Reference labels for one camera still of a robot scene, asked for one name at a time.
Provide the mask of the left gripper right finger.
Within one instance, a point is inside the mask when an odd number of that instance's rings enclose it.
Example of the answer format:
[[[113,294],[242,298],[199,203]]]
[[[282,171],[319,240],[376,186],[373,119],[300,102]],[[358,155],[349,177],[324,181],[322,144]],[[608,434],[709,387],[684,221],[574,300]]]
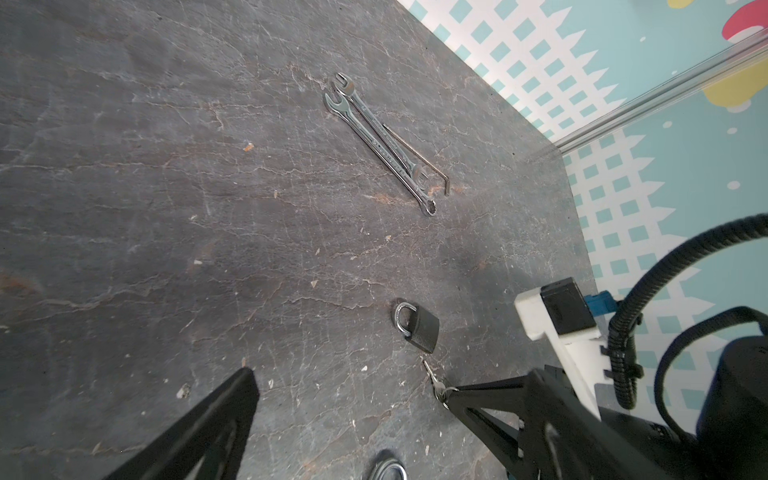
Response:
[[[600,422],[551,369],[445,389],[445,408],[512,479],[598,479]]]

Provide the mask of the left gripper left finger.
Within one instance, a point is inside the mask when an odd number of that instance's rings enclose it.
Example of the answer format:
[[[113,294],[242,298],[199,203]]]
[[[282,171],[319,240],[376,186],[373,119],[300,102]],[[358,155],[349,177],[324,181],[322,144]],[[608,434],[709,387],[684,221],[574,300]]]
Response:
[[[235,479],[260,393],[242,367],[109,479]]]

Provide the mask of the black padlock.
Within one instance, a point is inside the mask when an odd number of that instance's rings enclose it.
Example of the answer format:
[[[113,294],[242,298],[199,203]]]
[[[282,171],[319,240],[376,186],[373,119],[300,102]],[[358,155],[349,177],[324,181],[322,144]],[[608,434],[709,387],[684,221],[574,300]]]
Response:
[[[392,311],[392,321],[406,341],[426,354],[434,352],[440,333],[440,320],[430,311],[401,301]]]

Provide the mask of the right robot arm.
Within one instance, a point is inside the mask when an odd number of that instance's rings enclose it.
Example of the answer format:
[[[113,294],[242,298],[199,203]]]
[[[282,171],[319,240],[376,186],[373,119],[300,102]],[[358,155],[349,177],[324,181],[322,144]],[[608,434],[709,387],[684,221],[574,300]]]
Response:
[[[767,235],[767,216],[758,214],[713,227],[685,242],[658,261],[619,304],[609,322],[608,376],[621,407],[636,405],[634,330],[644,307],[671,280],[699,260]],[[755,323],[761,334],[728,343],[697,420],[695,434],[685,432],[663,402],[665,378],[677,357],[693,343],[731,327]],[[700,461],[705,474],[717,479],[764,479],[767,476],[767,316],[746,306],[734,307],[680,333],[658,363],[653,395],[656,408],[685,450]]]

